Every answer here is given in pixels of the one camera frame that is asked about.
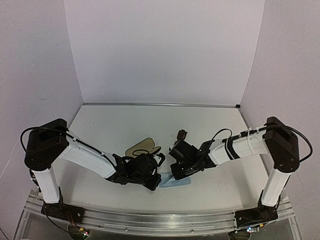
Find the tortoiseshell sunglasses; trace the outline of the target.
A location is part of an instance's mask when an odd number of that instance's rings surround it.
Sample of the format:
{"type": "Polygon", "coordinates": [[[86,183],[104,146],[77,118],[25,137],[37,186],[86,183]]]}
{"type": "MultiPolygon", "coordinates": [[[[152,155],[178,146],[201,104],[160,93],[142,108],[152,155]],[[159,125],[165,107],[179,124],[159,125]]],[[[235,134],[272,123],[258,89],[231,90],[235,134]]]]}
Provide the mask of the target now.
{"type": "Polygon", "coordinates": [[[177,139],[178,141],[179,141],[179,140],[185,140],[187,134],[188,134],[187,131],[185,131],[184,129],[181,129],[181,130],[178,131],[177,136],[176,136],[176,139],[177,139]]]}

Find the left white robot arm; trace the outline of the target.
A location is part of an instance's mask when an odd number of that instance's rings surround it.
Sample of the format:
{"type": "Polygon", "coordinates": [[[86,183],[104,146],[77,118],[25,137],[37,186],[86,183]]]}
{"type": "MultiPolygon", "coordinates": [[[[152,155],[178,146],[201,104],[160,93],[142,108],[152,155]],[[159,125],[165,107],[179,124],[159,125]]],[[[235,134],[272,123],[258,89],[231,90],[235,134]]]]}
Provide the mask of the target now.
{"type": "Polygon", "coordinates": [[[41,213],[46,217],[80,224],[85,209],[64,203],[53,162],[65,160],[90,170],[106,181],[141,185],[154,191],[161,182],[158,167],[166,157],[160,147],[138,149],[131,156],[118,156],[99,150],[69,133],[67,122],[58,118],[42,126],[30,127],[24,163],[43,198],[41,213]]]}

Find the black glasses case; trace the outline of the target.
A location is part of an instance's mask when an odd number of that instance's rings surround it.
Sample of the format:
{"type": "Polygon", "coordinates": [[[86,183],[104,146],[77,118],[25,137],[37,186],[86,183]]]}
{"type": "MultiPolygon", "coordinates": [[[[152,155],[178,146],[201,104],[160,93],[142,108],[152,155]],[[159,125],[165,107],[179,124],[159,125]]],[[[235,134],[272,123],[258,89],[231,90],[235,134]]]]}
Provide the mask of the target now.
{"type": "Polygon", "coordinates": [[[141,154],[156,154],[161,150],[160,146],[156,146],[154,140],[151,137],[147,137],[144,140],[138,142],[134,146],[126,150],[125,156],[136,158],[141,154]]]}

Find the blue cleaning cloth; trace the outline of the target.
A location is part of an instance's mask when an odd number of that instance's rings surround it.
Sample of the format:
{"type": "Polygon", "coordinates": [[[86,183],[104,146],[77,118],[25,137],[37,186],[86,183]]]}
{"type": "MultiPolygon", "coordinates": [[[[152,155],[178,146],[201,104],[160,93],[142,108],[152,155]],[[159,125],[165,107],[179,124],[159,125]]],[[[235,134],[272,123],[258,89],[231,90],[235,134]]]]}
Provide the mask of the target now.
{"type": "Polygon", "coordinates": [[[161,181],[158,185],[159,188],[172,188],[190,185],[192,183],[190,177],[176,180],[171,172],[161,173],[161,181]]]}

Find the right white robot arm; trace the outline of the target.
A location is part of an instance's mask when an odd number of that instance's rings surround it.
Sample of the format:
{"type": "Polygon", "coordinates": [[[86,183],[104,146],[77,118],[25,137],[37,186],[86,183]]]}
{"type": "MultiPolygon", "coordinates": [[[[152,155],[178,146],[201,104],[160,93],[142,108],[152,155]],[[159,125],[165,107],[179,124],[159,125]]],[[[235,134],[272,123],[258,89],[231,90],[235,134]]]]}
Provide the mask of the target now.
{"type": "Polygon", "coordinates": [[[170,166],[176,180],[182,180],[205,169],[215,168],[227,162],[255,155],[270,155],[273,160],[267,183],[257,206],[234,213],[236,227],[247,228],[266,224],[278,219],[281,194],[300,164],[311,153],[300,158],[299,140],[310,141],[298,130],[284,125],[277,117],[269,117],[263,126],[248,129],[224,139],[205,141],[200,148],[185,141],[186,131],[180,130],[177,140],[169,147],[169,155],[175,159],[170,166]]]}

